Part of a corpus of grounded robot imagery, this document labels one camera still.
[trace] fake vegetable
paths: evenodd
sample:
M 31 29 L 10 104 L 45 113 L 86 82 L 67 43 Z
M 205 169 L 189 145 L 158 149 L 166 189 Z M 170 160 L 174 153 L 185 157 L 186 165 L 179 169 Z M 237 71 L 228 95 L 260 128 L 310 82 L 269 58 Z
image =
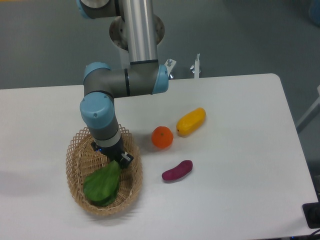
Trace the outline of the fake vegetable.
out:
M 178 180 L 191 172 L 192 168 L 192 161 L 184 160 L 178 166 L 162 173 L 162 179 L 165 181 Z
M 96 206 L 113 203 L 118 194 L 121 168 L 116 161 L 94 171 L 83 183 L 85 197 Z
M 197 130 L 206 119 L 206 111 L 199 107 L 183 116 L 176 124 L 179 135 L 187 136 Z
M 174 140 L 174 135 L 172 134 L 171 130 L 166 126 L 158 126 L 152 132 L 151 140 L 156 147 L 160 149 L 165 149 L 172 144 Z

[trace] woven basket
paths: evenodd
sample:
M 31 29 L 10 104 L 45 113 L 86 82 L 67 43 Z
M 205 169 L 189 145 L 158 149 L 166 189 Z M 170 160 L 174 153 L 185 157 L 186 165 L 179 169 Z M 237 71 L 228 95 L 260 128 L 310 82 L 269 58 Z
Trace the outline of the woven basket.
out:
M 104 207 L 91 205 L 83 192 L 85 178 L 106 166 L 110 159 L 99 151 L 95 152 L 91 147 L 93 138 L 89 129 L 85 127 L 77 133 L 66 154 L 66 177 L 70 192 L 80 207 L 92 214 L 107 216 L 122 211 L 128 207 L 137 197 L 142 186 L 143 172 L 139 148 L 135 145 L 132 134 L 119 125 L 123 138 L 124 150 L 130 153 L 134 160 L 127 169 L 123 169 L 120 175 L 120 188 L 116 200 Z

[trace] metal bracket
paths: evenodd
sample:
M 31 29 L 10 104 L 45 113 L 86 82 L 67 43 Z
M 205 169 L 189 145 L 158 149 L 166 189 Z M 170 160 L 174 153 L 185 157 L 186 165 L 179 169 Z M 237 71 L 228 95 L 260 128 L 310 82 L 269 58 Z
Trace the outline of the metal bracket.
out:
M 166 66 L 166 69 L 168 71 L 168 76 L 171 74 L 172 70 L 174 69 L 177 61 L 169 58 L 166 63 L 164 64 Z

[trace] white table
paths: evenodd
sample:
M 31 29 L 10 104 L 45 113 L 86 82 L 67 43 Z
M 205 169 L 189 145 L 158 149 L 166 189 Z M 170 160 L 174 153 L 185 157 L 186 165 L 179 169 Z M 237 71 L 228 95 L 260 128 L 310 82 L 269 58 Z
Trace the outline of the white table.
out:
M 66 179 L 66 150 L 85 124 L 82 86 L 0 90 L 0 239 L 245 240 L 306 235 L 302 204 L 316 202 L 280 79 L 274 74 L 172 80 L 168 92 L 115 100 L 141 148 L 138 200 L 111 217 L 83 211 Z M 182 138 L 176 122 L 203 107 Z M 157 126 L 174 132 L 157 151 Z M 184 180 L 161 174 L 193 161 Z

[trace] gray floor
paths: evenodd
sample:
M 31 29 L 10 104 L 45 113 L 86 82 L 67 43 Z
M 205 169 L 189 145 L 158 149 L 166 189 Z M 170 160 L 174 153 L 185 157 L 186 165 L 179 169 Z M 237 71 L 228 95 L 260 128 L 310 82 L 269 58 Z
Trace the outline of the gray floor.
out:
M 309 0 L 153 0 L 165 25 L 160 62 L 175 77 L 200 53 L 202 77 L 275 73 L 294 121 L 317 99 L 320 27 Z M 0 89 L 80 85 L 85 65 L 121 68 L 112 18 L 81 18 L 75 0 L 0 2 Z M 311 175 L 320 175 L 320 115 L 300 134 Z

